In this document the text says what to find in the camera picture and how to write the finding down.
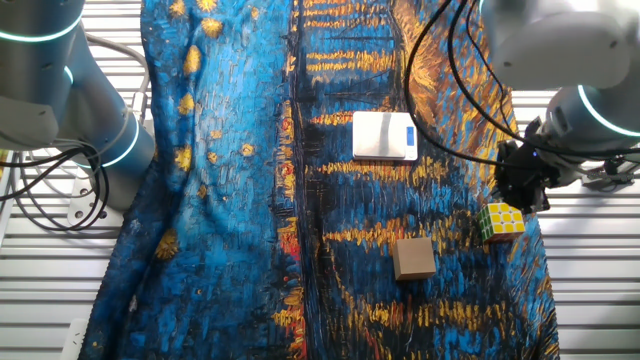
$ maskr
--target digital scale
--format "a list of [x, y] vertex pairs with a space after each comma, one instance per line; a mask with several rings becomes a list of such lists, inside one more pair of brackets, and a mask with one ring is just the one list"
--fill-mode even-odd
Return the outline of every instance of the digital scale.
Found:
[[353, 113], [353, 158], [356, 160], [418, 159], [418, 134], [408, 113]]

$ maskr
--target small brown box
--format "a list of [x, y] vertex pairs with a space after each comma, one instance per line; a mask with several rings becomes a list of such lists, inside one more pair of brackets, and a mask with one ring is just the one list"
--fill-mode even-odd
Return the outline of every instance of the small brown box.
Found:
[[396, 281], [424, 280], [436, 273], [431, 239], [402, 239], [393, 246]]

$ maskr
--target rubik's cube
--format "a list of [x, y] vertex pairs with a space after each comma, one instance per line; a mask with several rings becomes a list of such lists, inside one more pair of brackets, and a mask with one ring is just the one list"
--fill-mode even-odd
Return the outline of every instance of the rubik's cube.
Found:
[[478, 220], [484, 243], [513, 241], [524, 233], [522, 213], [505, 203], [485, 206]]

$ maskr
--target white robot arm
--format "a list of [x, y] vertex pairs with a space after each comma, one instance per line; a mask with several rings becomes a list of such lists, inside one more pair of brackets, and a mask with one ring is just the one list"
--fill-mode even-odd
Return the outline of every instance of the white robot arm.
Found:
[[[57, 146], [60, 139], [89, 143], [111, 184], [107, 203], [125, 210], [154, 141], [91, 55], [80, 22], [83, 6], [84, 0], [0, 1], [0, 148], [28, 151]], [[136, 95], [146, 97], [145, 90]], [[83, 159], [74, 160], [87, 168]]]
[[[581, 152], [640, 142], [640, 1], [485, 0], [480, 11], [501, 82], [516, 90], [560, 88], [525, 137]], [[548, 208], [544, 188], [583, 177], [576, 169], [593, 159], [526, 144], [502, 144], [500, 150], [502, 161], [545, 168], [496, 173], [501, 195], [525, 212]], [[636, 167], [614, 164], [611, 175]]]

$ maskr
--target blue patterned fabric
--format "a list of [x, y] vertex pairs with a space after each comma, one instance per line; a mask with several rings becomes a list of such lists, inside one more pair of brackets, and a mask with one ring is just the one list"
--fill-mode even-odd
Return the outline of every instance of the blue patterned fabric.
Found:
[[[158, 151], [80, 359], [558, 358], [536, 218], [481, 244], [489, 167], [422, 139], [415, 163], [351, 158], [353, 111], [405, 110], [404, 61], [438, 1], [143, 3]], [[418, 114], [493, 157], [504, 137], [457, 90], [445, 20], [416, 63]], [[455, 47], [497, 117], [497, 86]], [[431, 238], [438, 270], [396, 283], [390, 249], [409, 237]]]

